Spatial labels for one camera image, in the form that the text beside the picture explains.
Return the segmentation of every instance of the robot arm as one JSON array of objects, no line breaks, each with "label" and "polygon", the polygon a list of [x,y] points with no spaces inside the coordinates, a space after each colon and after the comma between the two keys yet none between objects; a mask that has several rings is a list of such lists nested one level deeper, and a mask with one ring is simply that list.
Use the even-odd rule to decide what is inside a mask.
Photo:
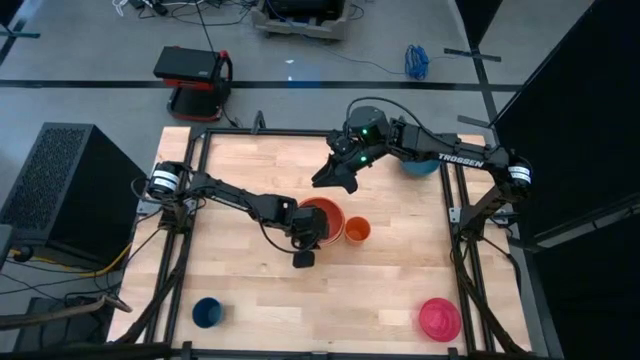
[{"label": "robot arm", "polygon": [[531,184],[528,162],[504,148],[463,143],[455,135],[434,134],[402,118],[389,122],[372,106],[356,108],[342,132],[327,136],[327,144],[333,154],[313,176],[313,186],[342,186],[350,194],[358,189],[356,173],[387,154],[402,161],[440,160],[488,171],[496,185],[476,205],[461,210],[462,235],[479,233],[504,204],[526,198]]},{"label": "robot arm", "polygon": [[[161,223],[181,228],[188,220],[190,199],[210,199],[246,212],[258,222],[265,238],[280,251],[294,255],[296,268],[310,267],[314,263],[312,250],[318,249],[318,241],[328,236],[327,215],[315,206],[299,207],[295,199],[274,195],[256,195],[244,189],[212,178],[204,172],[192,172],[191,182],[184,191],[178,191],[181,173],[191,172],[183,163],[158,163],[147,186],[147,193],[164,207]],[[291,237],[295,250],[286,250],[269,239],[264,227],[282,230]]]}]

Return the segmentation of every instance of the gray floor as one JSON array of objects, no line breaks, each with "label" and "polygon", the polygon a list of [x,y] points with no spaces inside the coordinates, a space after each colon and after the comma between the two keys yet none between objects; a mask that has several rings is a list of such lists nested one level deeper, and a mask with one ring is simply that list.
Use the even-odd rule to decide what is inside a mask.
[{"label": "gray floor", "polygon": [[[207,49],[202,28],[173,19],[139,20],[125,8],[116,14],[109,0],[56,0],[39,4],[25,31],[42,32],[39,40],[19,39],[0,66],[0,79],[35,80],[152,80],[152,70],[163,46]],[[453,0],[356,0],[366,13],[351,23],[348,39],[336,44],[310,43],[297,36],[266,39],[242,24],[211,27],[216,49],[227,49],[234,61],[236,80],[342,80],[404,81],[370,65],[335,57],[375,61],[393,71],[403,70],[408,44],[420,44],[430,57],[442,48],[465,49],[465,35]],[[503,2],[487,32],[481,50],[503,57],[485,62],[491,83],[522,84],[586,10],[589,0],[509,0]],[[238,18],[235,6],[205,11],[207,22]],[[478,83],[473,62],[467,58],[438,59],[430,65],[430,82]],[[189,125],[171,118],[165,104],[168,89],[0,89],[0,203],[4,202],[43,122],[94,123],[141,168],[149,169],[162,127]],[[456,121],[457,115],[487,121],[480,92],[427,90],[234,90],[227,106],[231,116],[248,124],[262,110],[272,128],[331,129],[341,125],[344,108],[359,96],[395,99],[413,110],[436,132],[491,133]],[[498,111],[513,93],[493,93]],[[389,116],[398,110],[380,106]],[[226,126],[225,122],[217,126]],[[7,265],[3,273],[29,284],[52,282],[69,275],[42,273]],[[111,282],[116,282],[115,274]],[[0,291],[22,285],[0,278]],[[91,280],[41,290],[52,296],[95,289]],[[0,314],[22,313],[25,291],[2,298]],[[535,306],[523,292],[523,305],[535,350],[544,348]],[[15,332],[0,333],[0,350],[13,347]]]}]

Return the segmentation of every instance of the wooden tabletop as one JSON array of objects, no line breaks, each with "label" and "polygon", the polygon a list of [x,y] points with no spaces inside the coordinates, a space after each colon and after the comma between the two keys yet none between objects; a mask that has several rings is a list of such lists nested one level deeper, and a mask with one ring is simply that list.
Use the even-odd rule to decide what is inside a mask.
[{"label": "wooden tabletop", "polygon": [[[165,128],[156,160],[182,160],[188,132]],[[461,137],[484,143],[481,136]],[[455,346],[465,352],[462,332],[449,343],[438,343],[417,325],[420,306],[430,298],[459,305],[439,174],[409,177],[399,160],[388,156],[358,173],[359,189],[352,195],[342,188],[312,188],[311,176],[328,152],[318,137],[212,137],[206,171],[213,177],[256,194],[298,201],[328,197],[347,218],[367,218],[372,233],[361,247],[341,241],[316,251],[313,268],[295,269],[291,255],[271,247],[247,214],[209,201],[196,218],[174,347],[190,340],[200,349],[445,354]],[[458,201],[453,167],[449,171]],[[465,169],[465,175],[472,203],[493,185],[486,172]],[[141,223],[133,248],[156,226],[157,219]],[[288,244],[282,232],[267,232],[279,244]],[[487,225],[485,235],[509,251],[502,230]],[[157,237],[126,270],[120,297],[134,312],[115,313],[109,340],[123,334],[151,299],[164,246],[164,234]],[[490,307],[516,343],[530,349],[511,264],[487,244],[480,243],[479,252]],[[224,304],[220,326],[201,329],[193,323],[192,308],[203,297]],[[167,304],[161,309],[157,340]],[[473,305],[472,313],[482,349]]]}]

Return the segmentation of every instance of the blue bowl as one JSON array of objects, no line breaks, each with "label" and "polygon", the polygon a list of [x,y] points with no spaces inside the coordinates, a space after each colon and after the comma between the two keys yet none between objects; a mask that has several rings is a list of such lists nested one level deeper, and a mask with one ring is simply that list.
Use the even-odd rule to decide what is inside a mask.
[{"label": "blue bowl", "polygon": [[438,160],[427,160],[423,162],[413,162],[406,161],[402,163],[402,168],[404,171],[411,176],[427,176],[440,167],[440,161]]},{"label": "blue bowl", "polygon": [[202,298],[193,307],[193,322],[203,329],[217,325],[222,320],[222,304],[214,298]]}]

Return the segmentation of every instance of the yellow cable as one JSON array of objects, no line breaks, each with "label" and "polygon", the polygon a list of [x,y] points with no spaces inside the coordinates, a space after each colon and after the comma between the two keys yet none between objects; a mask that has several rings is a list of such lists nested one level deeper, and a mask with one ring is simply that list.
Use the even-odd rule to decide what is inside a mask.
[{"label": "yellow cable", "polygon": [[[116,257],[116,258],[111,262],[111,264],[107,265],[107,266],[106,266],[104,269],[102,269],[102,270],[98,270],[98,271],[91,271],[91,272],[82,272],[82,273],[80,273],[80,272],[75,273],[75,272],[70,271],[69,273],[71,273],[71,274],[76,274],[76,275],[81,276],[81,277],[94,277],[94,276],[95,276],[95,277],[98,277],[98,276],[102,276],[102,275],[104,275],[104,274],[108,273],[108,272],[109,272],[109,270],[111,270],[111,268],[113,268],[114,266],[116,266],[116,264],[117,264],[117,263],[122,259],[122,257],[124,257],[124,254],[126,254],[126,253],[127,253],[127,251],[129,251],[129,249],[131,249],[131,244],[127,245],[127,246],[124,248],[124,250],[122,250],[122,252],[120,253],[120,255],[118,255],[118,256],[117,256],[117,257]],[[17,254],[17,255],[20,255],[20,251],[18,251],[18,250],[11,249],[9,252],[10,252],[11,254]],[[33,259],[33,260],[42,261],[42,262],[46,262],[46,263],[48,263],[48,264],[60,265],[60,266],[62,266],[62,267],[64,267],[64,268],[66,268],[66,269],[70,269],[70,268],[71,268],[71,267],[69,267],[69,266],[62,265],[62,264],[60,264],[60,263],[58,263],[58,262],[56,262],[56,261],[54,261],[54,260],[47,259],[47,258],[42,258],[42,257],[39,257],[39,256],[34,256],[34,257],[32,257],[32,259]]]}]

